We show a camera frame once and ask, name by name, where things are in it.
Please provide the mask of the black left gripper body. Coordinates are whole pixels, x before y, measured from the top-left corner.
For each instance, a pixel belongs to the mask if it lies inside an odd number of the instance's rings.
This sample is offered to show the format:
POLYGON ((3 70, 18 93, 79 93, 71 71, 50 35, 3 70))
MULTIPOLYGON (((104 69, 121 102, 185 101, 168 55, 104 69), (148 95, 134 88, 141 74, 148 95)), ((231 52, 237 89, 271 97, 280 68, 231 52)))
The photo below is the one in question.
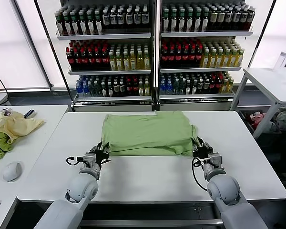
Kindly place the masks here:
POLYGON ((110 162, 109 153, 107 151, 95 150, 95 161, 96 164, 101 168, 102 164, 110 162))

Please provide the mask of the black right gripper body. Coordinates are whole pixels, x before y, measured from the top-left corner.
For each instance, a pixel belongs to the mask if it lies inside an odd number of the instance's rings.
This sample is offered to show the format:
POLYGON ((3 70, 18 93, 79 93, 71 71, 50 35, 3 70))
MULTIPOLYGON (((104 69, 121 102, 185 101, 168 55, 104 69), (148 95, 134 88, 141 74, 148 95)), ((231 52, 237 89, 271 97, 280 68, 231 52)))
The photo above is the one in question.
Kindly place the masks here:
POLYGON ((194 145, 193 157, 208 157, 213 153, 213 148, 208 143, 203 143, 201 146, 194 145))

